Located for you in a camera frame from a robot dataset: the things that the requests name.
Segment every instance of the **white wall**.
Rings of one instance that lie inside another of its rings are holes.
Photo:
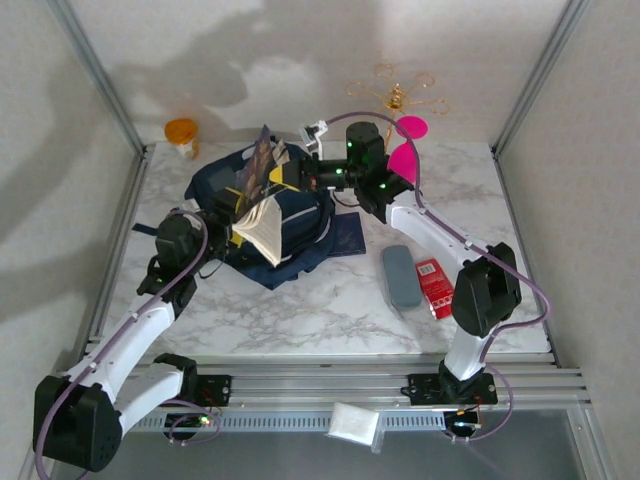
[[[381,61],[398,64],[402,84],[423,70],[437,76],[416,99],[445,98],[452,112],[411,110],[431,139],[491,142],[566,0],[71,3],[147,142],[178,115],[196,118],[206,139],[248,140],[264,122],[295,132],[378,108],[344,87],[373,80]]]
[[[594,0],[502,160],[553,338],[640,478],[640,2]]]
[[[133,152],[45,2],[0,15],[1,478],[18,475],[33,395],[69,366]]]

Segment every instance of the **white tissue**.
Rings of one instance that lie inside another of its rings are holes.
[[[372,445],[380,414],[344,403],[333,406],[328,435],[363,445]]]

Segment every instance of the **aluminum frame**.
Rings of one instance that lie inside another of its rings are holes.
[[[499,158],[507,149],[525,117],[529,113],[533,102],[537,98],[544,82],[549,77],[553,66],[560,57],[564,47],[582,18],[591,0],[569,0],[558,23],[545,45],[536,65],[533,67],[527,82],[520,92],[505,125],[502,127],[493,146]]]
[[[96,89],[111,111],[116,123],[122,129],[129,145],[131,145],[134,152],[142,155],[144,144],[111,84],[111,80],[109,80],[100,60],[98,60],[98,56],[91,47],[89,38],[82,28],[73,8],[67,0],[47,0],[47,4],[69,37],[69,41],[78,55],[78,59],[85,66]]]
[[[533,271],[533,264],[531,263],[531,258],[527,254],[527,249],[525,248],[525,245],[524,245],[524,238],[522,236],[520,226],[518,225],[518,221],[516,219],[515,209],[513,208],[511,195],[509,193],[509,189],[507,188],[507,182],[504,178],[504,172],[502,171],[502,166],[500,165],[500,162],[498,161],[498,157],[495,154],[495,152],[493,152],[492,155],[493,155],[493,162],[494,162],[493,164],[496,169],[496,173],[498,174],[498,179],[500,180],[500,188],[502,189],[502,194],[504,195],[504,199],[507,204],[507,210],[509,211],[509,217],[511,218],[511,223],[513,224],[513,230],[516,235],[516,241],[518,242],[518,246],[520,247],[520,253],[522,254],[522,259],[524,260],[524,266],[527,269],[529,278],[534,282],[536,282],[535,274]],[[541,314],[544,309],[542,300],[537,295],[533,296],[533,300],[536,303],[536,309],[538,314]],[[544,332],[547,334],[547,339],[549,340],[549,344],[551,345],[551,353],[553,353],[556,364],[558,364],[559,366],[562,366],[562,363],[561,363],[562,359],[560,358],[560,355],[558,354],[558,351],[556,350],[555,344],[553,342],[553,331],[552,331],[553,329],[549,325],[548,321],[545,321],[542,324],[542,328],[544,328]]]
[[[79,59],[85,65],[96,88],[140,160],[133,173],[131,186],[122,208],[109,263],[90,323],[79,337],[82,339],[82,345],[77,349],[76,354],[80,359],[83,353],[90,350],[99,340],[98,335],[106,319],[152,150],[145,149],[68,1],[47,0],[47,3],[69,36]],[[589,3],[590,0],[570,0],[567,4],[496,141],[493,149],[496,159],[499,159],[515,136]],[[497,167],[502,181],[499,165]],[[505,194],[510,213],[513,215],[506,190]],[[515,219],[514,225],[519,235]],[[528,263],[526,251],[522,249],[522,252]],[[441,359],[442,357],[438,355],[195,358],[200,365],[200,373],[224,373],[234,376],[232,401],[227,408],[230,412],[264,412],[274,409],[276,411],[328,411],[337,399],[349,400],[359,405],[382,410],[415,411],[411,409],[408,399],[399,394],[399,386],[404,385],[406,375],[409,373],[435,372]],[[139,368],[134,370],[132,375],[139,374],[140,368],[150,361],[150,358],[143,358]],[[504,373],[514,387],[516,409],[567,411],[576,446],[589,480],[615,478],[579,369],[557,368],[552,354],[490,355],[488,362]],[[499,404],[494,408],[503,410],[507,407],[506,394],[500,384],[498,384],[498,397]],[[176,409],[163,408],[156,410],[158,411],[172,412]],[[30,475],[29,471],[32,471],[33,465],[32,457],[32,454],[28,455],[21,478],[27,478]]]

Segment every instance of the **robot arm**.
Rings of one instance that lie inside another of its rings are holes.
[[[455,279],[453,316],[459,326],[451,351],[440,364],[440,388],[431,404],[469,403],[470,392],[490,375],[483,373],[482,352],[491,331],[509,318],[521,301],[518,281],[469,248],[473,239],[457,226],[424,205],[418,205],[413,186],[387,170],[384,140],[372,123],[358,122],[347,129],[347,159],[321,160],[320,135],[326,124],[306,127],[303,138],[312,155],[278,167],[270,179],[298,190],[353,188],[363,209],[383,223],[400,230],[431,252],[450,279]],[[219,257],[231,238],[236,197],[223,192],[212,199],[216,214],[200,214],[203,230],[181,215],[167,217],[158,228],[157,255],[132,304],[110,335],[62,378],[49,376],[36,390],[34,449],[45,417],[58,397],[93,370],[73,389],[45,429],[44,455],[91,471],[99,471],[113,458],[122,437],[142,417],[164,401],[180,396],[193,398],[197,372],[195,362],[176,355],[162,355],[147,372],[128,380],[129,374],[151,343],[178,318],[196,290],[194,274],[210,259]],[[449,232],[442,228],[446,225]],[[459,238],[467,238],[462,244]],[[200,257],[196,252],[205,245]],[[505,244],[487,247],[500,260],[515,268],[513,251]],[[165,289],[161,301],[146,310],[124,334],[121,327],[133,312],[178,276],[184,277]],[[98,364],[96,356],[101,355]]]

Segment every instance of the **book page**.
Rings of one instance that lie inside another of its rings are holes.
[[[233,230],[253,243],[274,267],[282,260],[282,210],[274,197],[253,207]]]
[[[269,127],[264,125],[251,158],[244,168],[236,173],[236,190],[243,195],[236,212],[240,218],[269,194],[269,173],[276,166],[270,137]]]

